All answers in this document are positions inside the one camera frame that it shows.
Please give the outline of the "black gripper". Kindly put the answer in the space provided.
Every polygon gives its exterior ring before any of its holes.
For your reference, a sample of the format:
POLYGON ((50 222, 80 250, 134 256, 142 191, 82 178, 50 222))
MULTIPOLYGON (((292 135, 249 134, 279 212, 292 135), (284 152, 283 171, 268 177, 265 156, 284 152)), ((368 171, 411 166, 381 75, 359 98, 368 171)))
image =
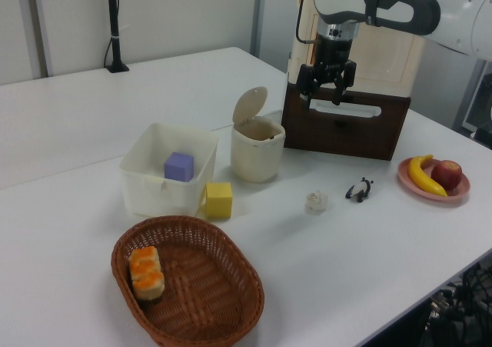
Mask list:
POLYGON ((301 104, 309 109, 313 94, 324 84, 334 84, 332 102, 340 105, 347 88, 354 84, 357 64, 349 59, 353 40, 359 24, 344 22, 341 24, 317 25, 317 38, 314 44, 314 64, 303 64, 297 80, 301 104))

